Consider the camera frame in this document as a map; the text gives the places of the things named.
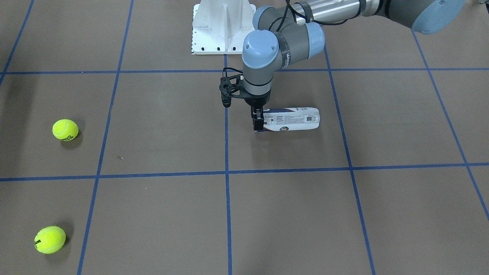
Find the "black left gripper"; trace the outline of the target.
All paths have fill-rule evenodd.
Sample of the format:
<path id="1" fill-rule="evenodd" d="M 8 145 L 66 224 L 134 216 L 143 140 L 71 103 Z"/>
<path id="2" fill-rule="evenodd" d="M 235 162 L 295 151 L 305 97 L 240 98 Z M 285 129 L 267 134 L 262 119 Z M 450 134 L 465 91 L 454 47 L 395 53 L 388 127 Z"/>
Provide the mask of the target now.
<path id="1" fill-rule="evenodd" d="M 264 129 L 264 117 L 261 115 L 261 108 L 268 103 L 269 99 L 270 94 L 252 96 L 249 99 L 245 99 L 246 103 L 251 106 L 250 111 L 255 132 L 262 132 Z"/>

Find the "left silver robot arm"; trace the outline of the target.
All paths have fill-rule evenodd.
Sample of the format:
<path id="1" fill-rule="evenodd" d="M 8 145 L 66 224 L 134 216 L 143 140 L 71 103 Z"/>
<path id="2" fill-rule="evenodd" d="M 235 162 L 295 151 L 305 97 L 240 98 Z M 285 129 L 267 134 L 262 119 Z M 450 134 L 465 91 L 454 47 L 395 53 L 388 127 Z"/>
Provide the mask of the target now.
<path id="1" fill-rule="evenodd" d="M 463 0 L 306 0 L 283 8 L 262 6 L 254 30 L 243 42 L 243 91 L 249 94 L 253 128 L 264 130 L 274 73 L 319 54 L 323 26 L 339 26 L 356 17 L 381 16 L 422 34 L 436 33 L 461 11 Z"/>

